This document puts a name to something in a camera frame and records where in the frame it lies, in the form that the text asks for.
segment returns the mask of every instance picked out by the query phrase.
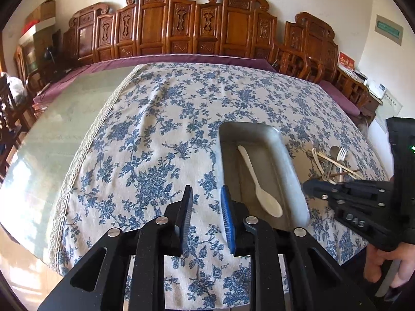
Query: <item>rectangular metal container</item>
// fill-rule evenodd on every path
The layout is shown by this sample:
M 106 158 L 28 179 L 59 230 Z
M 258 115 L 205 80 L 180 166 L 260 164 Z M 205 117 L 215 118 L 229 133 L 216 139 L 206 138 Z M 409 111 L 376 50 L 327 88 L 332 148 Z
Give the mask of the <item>rectangular metal container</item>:
M 262 209 L 238 145 L 248 152 L 262 189 L 280 203 L 283 209 L 280 218 Z M 310 213 L 306 199 L 291 157 L 276 128 L 260 123 L 225 122 L 219 127 L 216 155 L 219 186 L 228 185 L 232 199 L 246 204 L 251 215 L 281 230 L 308 225 Z

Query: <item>blue flower pattern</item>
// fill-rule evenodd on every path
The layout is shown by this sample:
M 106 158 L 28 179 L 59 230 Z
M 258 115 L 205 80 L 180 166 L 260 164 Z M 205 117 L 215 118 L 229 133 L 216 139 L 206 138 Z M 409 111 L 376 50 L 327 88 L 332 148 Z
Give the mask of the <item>blue flower pattern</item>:
M 182 257 L 165 257 L 166 308 L 247 304 L 250 259 L 229 254 L 222 233 L 223 179 L 216 151 L 218 128 L 225 121 L 279 129 L 301 182 L 318 174 L 306 155 L 314 139 L 325 152 L 332 145 L 344 146 L 366 178 L 385 179 L 358 129 L 315 84 L 229 65 L 143 65 L 107 115 L 74 183 L 60 273 L 66 274 L 109 228 L 133 230 L 162 215 L 189 184 L 194 197 L 188 247 Z M 334 220 L 325 201 L 307 201 L 308 231 L 339 263 L 366 245 Z

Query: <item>screw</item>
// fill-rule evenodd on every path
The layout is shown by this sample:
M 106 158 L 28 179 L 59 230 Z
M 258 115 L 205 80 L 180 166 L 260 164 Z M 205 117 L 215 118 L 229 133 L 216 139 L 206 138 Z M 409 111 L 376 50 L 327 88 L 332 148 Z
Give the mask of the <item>screw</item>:
M 169 222 L 169 218 L 168 217 L 165 217 L 165 216 L 159 216 L 156 219 L 156 223 L 157 224 L 166 224 L 167 222 Z
M 307 235 L 307 232 L 305 229 L 303 228 L 295 228 L 294 229 L 294 234 L 298 237 L 304 237 Z
M 247 224 L 257 224 L 258 223 L 258 218 L 255 216 L 249 216 L 245 219 Z
M 108 231 L 108 236 L 109 237 L 117 237 L 119 234 L 121 234 L 121 230 L 119 230 L 118 228 L 111 228 Z

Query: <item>white fork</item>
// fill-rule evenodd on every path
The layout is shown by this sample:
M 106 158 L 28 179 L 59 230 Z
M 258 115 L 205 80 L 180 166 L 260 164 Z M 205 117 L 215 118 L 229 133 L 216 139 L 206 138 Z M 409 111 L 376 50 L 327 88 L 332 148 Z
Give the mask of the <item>white fork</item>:
M 342 163 L 346 158 L 347 150 L 344 147 L 340 148 L 339 154 L 337 155 L 337 161 Z M 344 181 L 344 175 L 339 175 L 339 182 Z

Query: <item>spoon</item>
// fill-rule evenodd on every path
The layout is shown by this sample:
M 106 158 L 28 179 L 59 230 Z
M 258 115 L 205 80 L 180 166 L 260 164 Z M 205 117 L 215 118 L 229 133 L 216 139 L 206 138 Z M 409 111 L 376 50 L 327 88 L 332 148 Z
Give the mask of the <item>spoon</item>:
M 251 174 L 251 177 L 255 183 L 255 194 L 257 195 L 258 201 L 261 204 L 264 211 L 274 217 L 281 217 L 283 215 L 283 209 L 278 201 L 268 192 L 264 191 L 259 185 L 257 176 L 255 175 L 254 168 L 252 167 L 250 157 L 243 146 L 238 146 L 238 150 L 245 161 L 246 166 Z

